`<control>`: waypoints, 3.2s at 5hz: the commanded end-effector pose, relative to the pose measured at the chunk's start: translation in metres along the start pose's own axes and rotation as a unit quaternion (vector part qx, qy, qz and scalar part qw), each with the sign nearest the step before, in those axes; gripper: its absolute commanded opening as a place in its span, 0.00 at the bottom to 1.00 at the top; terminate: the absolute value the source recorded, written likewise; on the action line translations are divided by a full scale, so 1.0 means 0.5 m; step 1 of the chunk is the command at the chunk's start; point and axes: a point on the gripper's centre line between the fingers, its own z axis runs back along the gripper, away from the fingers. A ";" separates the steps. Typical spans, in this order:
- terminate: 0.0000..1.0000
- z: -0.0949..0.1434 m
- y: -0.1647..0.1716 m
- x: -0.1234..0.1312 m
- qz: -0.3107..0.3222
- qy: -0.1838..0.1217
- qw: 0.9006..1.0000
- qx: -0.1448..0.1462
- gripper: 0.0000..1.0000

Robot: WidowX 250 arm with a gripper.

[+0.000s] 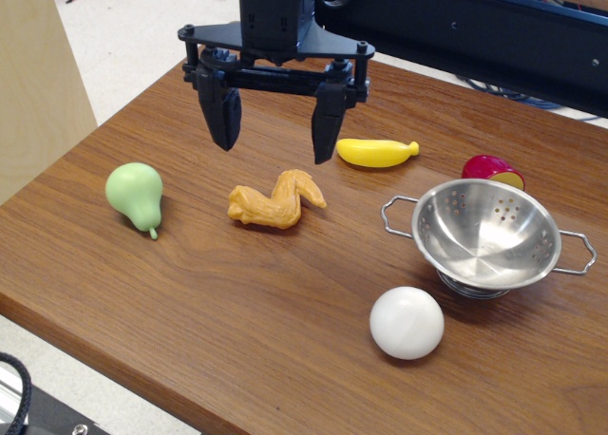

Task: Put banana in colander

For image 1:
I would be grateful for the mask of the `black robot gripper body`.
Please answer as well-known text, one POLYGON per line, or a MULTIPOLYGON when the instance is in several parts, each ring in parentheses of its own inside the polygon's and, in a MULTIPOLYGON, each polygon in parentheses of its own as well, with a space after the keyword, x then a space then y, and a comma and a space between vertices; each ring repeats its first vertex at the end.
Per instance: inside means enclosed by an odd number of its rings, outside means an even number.
POLYGON ((237 22, 186 25, 185 82, 206 99, 212 83, 221 88, 314 96, 321 87, 342 85, 350 104, 369 95, 372 45, 327 31, 314 18, 318 0, 239 0, 237 22))

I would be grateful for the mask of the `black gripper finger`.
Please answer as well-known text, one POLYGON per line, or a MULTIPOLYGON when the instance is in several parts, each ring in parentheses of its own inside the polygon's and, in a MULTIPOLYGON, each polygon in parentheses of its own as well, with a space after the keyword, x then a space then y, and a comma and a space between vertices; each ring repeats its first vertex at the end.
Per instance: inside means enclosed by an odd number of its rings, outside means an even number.
POLYGON ((312 116, 314 162, 321 164, 333 156, 337 138, 348 108, 350 93, 345 83, 322 83, 315 92, 312 116))
POLYGON ((224 72, 205 66, 196 71, 199 105, 214 143, 224 151, 235 145, 240 132, 241 99, 236 87, 228 86, 224 72))

